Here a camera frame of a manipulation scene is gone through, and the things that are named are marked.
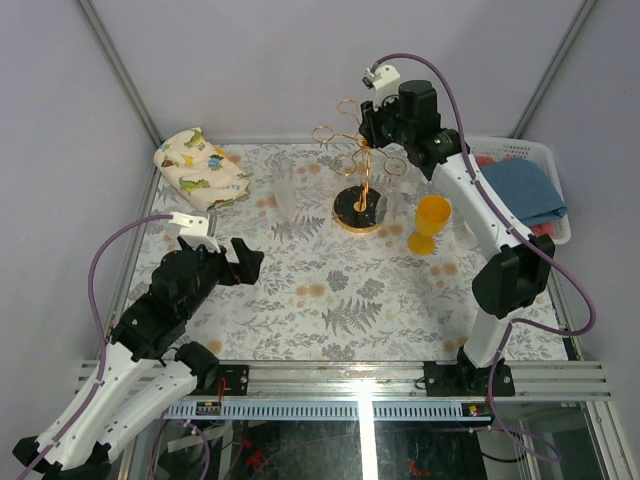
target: folded towel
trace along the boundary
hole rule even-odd
[[[511,212],[530,227],[567,214],[567,207],[551,180],[535,163],[513,158],[480,168]]]
[[[200,128],[177,133],[156,151],[153,163],[197,210],[244,195],[249,177],[221,148],[207,142]]]

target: yellow goblet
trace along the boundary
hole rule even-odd
[[[433,239],[442,231],[451,216],[451,205],[439,195],[427,195],[416,210],[416,232],[409,235],[407,246],[416,255],[429,255],[436,248]]]

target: basket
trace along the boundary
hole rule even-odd
[[[493,158],[496,162],[500,162],[505,157],[517,157],[531,160],[538,165],[547,175],[553,186],[562,195],[560,187],[560,179],[556,171],[556,164],[553,161],[551,150],[541,143],[527,142],[526,140],[514,140],[511,138],[497,137],[467,137],[466,138],[471,153],[473,155],[486,155]],[[557,245],[567,243],[571,238],[571,228],[569,227],[569,218],[565,215],[563,218],[551,222],[553,225],[553,235],[551,238]]]

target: leaf pattern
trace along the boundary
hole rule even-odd
[[[328,151],[309,145],[229,145],[238,166],[251,179],[249,194],[220,207],[216,238],[230,248],[233,237],[265,253],[255,285],[218,286],[187,322],[187,334],[216,355],[234,360],[451,360],[471,332],[478,309],[471,280],[485,265],[473,233],[454,210],[437,236],[437,252],[427,257],[406,248],[420,199],[435,192],[413,170],[390,181],[383,162],[374,161],[372,185],[401,193],[394,218],[369,235],[345,232],[332,219],[333,199],[353,179],[330,170],[333,159],[350,153],[346,144]],[[390,146],[389,153],[402,155]],[[285,220],[270,200],[271,163],[294,162],[297,215]],[[161,178],[154,213],[193,209]],[[178,228],[166,222],[145,229],[126,305],[148,290],[151,272],[177,247]],[[557,326],[545,292],[524,316]],[[561,360],[560,338],[516,325],[506,346],[508,360]]]

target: blue towel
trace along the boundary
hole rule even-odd
[[[504,204],[526,226],[552,222],[567,214],[567,206],[551,180],[532,161],[513,158],[481,170]]]

